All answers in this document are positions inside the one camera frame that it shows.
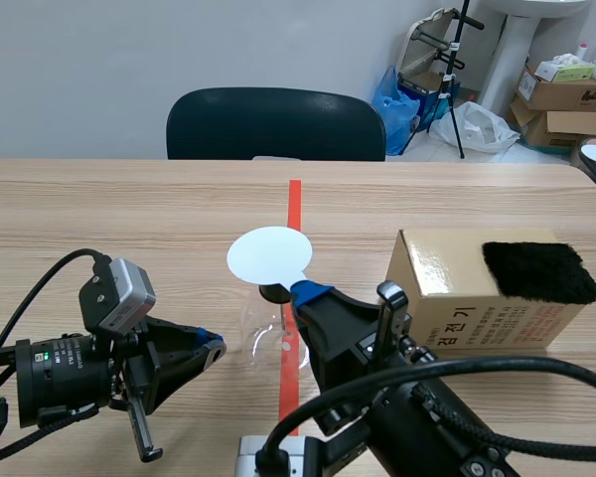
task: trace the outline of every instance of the red tape line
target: red tape line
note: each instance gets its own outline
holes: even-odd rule
[[[302,227],[302,184],[289,181],[289,205],[287,208],[287,227],[300,231]],[[282,339],[283,351],[280,355],[280,393],[278,420],[282,420],[300,405],[300,335],[296,322],[291,316],[291,304],[283,305],[286,317],[287,333]],[[298,435],[294,429],[291,435]]]

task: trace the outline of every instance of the cardboard box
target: cardboard box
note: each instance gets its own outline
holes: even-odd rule
[[[596,135],[596,112],[537,111],[518,97],[510,110],[521,129],[521,140],[545,153],[569,155],[581,137]]]
[[[580,65],[558,65],[554,62],[541,62],[534,74],[550,82],[589,80],[596,67],[590,63]]]
[[[399,231],[386,279],[408,296],[410,335],[442,349],[543,348],[583,309],[502,296],[484,262],[488,241],[557,242],[546,229]]]
[[[517,93],[529,109],[596,112],[596,79],[549,82],[524,69]]]

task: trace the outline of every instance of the black fabric patch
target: black fabric patch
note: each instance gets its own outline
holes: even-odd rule
[[[596,301],[596,282],[568,244],[490,241],[483,252],[505,296],[578,305]]]

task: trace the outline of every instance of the black office chair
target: black office chair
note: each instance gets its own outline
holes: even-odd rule
[[[169,159],[383,161],[386,147],[381,118],[366,102],[274,87],[190,92],[172,107],[166,136]]]

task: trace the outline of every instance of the clear plastic bottle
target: clear plastic bottle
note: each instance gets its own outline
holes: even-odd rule
[[[294,319],[291,305],[266,300],[261,294],[264,288],[252,290],[241,312],[243,361],[268,383],[280,383],[281,373],[285,379],[300,381],[311,375],[309,350],[296,327],[289,322]]]

